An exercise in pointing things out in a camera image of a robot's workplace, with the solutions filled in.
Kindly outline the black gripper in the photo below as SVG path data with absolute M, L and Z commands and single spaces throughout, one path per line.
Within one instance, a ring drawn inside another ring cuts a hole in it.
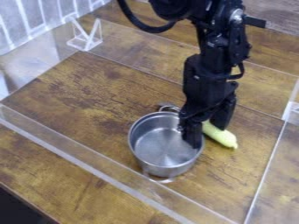
M 220 130 L 229 125 L 236 107 L 239 84 L 229 73 L 213 73 L 201 64 L 201 56 L 193 54 L 184 61 L 183 93 L 185 103 L 179 114 L 181 139 L 197 149 L 201 147 L 201 123 L 209 122 Z

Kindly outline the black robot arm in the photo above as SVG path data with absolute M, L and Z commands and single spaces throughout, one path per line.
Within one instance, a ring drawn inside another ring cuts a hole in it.
M 149 0 L 149 4 L 160 18 L 188 19 L 196 29 L 200 52 L 184 61 L 179 127 L 181 139 L 199 148 L 204 121 L 220 130 L 228 127 L 241 77 L 231 70 L 244 66 L 251 49 L 245 26 L 263 28 L 265 21 L 245 15 L 241 0 Z

